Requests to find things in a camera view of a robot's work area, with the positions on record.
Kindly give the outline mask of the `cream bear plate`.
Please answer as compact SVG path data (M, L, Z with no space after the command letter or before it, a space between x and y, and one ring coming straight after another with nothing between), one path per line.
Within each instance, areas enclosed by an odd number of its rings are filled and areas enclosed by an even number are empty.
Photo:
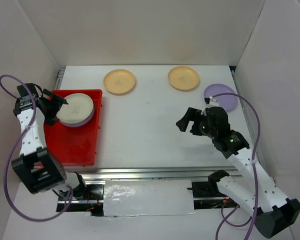
M63 104L56 116L66 125L76 125L87 120L94 113L93 100L84 93L73 93L64 98Z

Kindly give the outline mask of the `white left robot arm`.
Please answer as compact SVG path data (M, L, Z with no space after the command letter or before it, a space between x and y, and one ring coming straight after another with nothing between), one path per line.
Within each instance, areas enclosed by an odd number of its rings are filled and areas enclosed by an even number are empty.
M89 187L82 176L67 172L46 144L44 125L53 126L59 120L57 112L68 102L34 83L17 86L20 97L13 109L21 126L21 149L19 157L12 160L11 167L32 194L49 190L65 195L68 186L76 200L87 197Z

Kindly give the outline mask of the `purple bear plate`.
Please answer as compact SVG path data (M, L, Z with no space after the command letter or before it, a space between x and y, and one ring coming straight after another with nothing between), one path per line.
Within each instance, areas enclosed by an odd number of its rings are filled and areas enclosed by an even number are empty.
M214 95L222 94L222 93L232 93L235 94L236 92L229 87L228 85L215 83L209 85L203 92L205 98L212 97ZM226 112L231 112L236 109L238 105L238 98L233 95L222 95L217 96L215 98L220 107L224 108Z
M93 105L73 103L63 106L58 112L59 121L71 128L81 127L87 124L95 113Z

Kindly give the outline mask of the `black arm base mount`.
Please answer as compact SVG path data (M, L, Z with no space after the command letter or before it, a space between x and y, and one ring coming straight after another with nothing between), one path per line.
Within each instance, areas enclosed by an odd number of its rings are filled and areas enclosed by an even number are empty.
M226 195L211 187L207 181L192 182L187 190L192 192L194 201L221 201L228 199Z

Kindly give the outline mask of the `orange plate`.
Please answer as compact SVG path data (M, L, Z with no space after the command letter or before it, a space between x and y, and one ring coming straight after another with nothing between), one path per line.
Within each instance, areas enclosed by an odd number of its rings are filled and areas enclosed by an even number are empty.
M170 85L180 91L190 91L200 83L199 74L189 66L176 66L168 75Z
M111 94L122 95L130 92L136 84L135 75L126 69L115 69L108 72L103 85Z

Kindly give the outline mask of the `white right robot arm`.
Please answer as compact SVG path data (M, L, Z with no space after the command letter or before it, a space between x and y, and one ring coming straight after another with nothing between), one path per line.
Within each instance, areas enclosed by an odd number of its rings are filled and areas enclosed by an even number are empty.
M224 194L234 200L252 218L254 226L270 239L293 225L300 214L300 202L289 198L261 164L252 159L249 143L238 131L232 130L226 111L220 106L204 111L189 107L185 115L176 122L181 132L192 122L190 133L206 136L247 181L246 189L224 171L219 170L208 177L208 191L213 196Z

